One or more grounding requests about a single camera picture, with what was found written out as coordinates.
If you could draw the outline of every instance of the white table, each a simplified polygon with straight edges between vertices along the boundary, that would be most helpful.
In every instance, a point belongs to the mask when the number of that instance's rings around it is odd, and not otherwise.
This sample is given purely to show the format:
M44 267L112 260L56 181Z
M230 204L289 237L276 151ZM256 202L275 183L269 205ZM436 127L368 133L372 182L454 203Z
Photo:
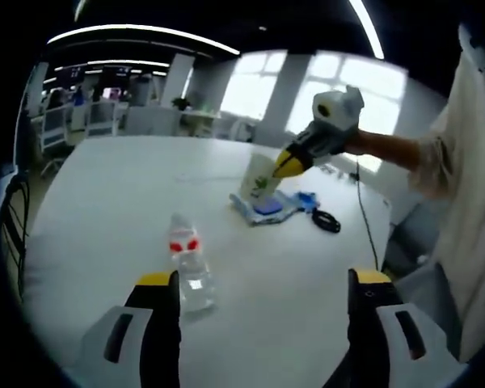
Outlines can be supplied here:
M251 228L228 195L254 149L279 152L180 137L77 147L40 206L25 268L27 316L60 365L141 274L172 269L167 229L179 210L196 223L219 296L215 314L181 322L182 387L322 386L348 348L347 270L373 267L356 186L317 168L280 186L317 192L339 234L302 213ZM362 198L382 262L390 208L364 185Z

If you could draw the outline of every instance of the ceiling light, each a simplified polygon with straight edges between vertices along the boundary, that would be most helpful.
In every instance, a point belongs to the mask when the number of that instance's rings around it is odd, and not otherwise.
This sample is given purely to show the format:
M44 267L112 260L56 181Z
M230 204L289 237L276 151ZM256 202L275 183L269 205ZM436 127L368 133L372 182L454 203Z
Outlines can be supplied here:
M377 33L375 32L375 28L373 27L372 20L370 19L370 15L363 5L363 2L361 0L348 1L356 12L357 17L359 18L361 25L365 30L366 36L369 38L370 46L372 46L373 55L377 59L385 59L385 55L382 52L381 43L379 42L379 38L377 37Z
M66 38L67 36L83 34L84 32L93 32L93 31L102 31L102 30L142 30L142 31L151 31L151 32L161 32L161 33L164 33L164 34L182 36L183 38L188 38L188 39L196 40L198 42L210 44L211 46L217 47L218 49L225 50L225 51L232 53L234 55L239 55L241 53L240 51L238 51L234 48L231 48L229 46L226 46L226 45L221 44L219 42L216 42L214 40L204 38L203 36L198 36L198 35L194 35L194 34L189 34L188 32L173 30L172 28L154 27L154 26L141 26L141 25L137 25L137 24L105 24L103 26L92 26L92 27L78 28L77 30L64 32L64 33L62 33L58 36L54 36L51 40L49 40L47 42L47 44L55 42L56 40Z
M148 66L161 66L169 67L168 63L162 62L150 62L150 61L132 61L131 59L108 59L106 61L89 61L88 65L106 65L110 63L129 63L132 65L148 65Z

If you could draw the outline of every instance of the white sleeve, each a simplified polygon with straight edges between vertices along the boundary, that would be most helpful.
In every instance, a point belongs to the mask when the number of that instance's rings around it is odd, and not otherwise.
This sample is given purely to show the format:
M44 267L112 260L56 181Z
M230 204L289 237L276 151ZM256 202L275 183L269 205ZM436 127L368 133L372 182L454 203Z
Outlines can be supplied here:
M447 106L432 125L431 132L418 140L420 165L408 176L410 187L429 198L449 195L453 179L453 131L448 129Z

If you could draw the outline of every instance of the paper cup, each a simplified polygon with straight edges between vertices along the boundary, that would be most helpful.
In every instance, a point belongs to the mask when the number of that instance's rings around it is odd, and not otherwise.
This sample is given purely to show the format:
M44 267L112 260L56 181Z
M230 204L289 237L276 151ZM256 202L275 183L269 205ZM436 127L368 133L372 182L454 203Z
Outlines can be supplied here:
M239 196L253 205L271 196L282 179L273 178L275 161L266 155L253 153L239 189Z

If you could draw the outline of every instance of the white pillar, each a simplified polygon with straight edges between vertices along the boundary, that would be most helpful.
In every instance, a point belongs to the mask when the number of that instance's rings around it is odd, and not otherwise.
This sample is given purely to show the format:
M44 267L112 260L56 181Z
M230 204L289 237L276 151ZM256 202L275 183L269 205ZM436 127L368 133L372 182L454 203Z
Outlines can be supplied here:
M27 87L27 110L30 116L37 116L39 114L43 81L45 80L48 69L48 62L40 62L32 71L31 79Z
M172 107L172 100L181 97L181 92L185 88L193 64L194 57L182 54L175 55L167 73L162 99L160 100L163 107Z

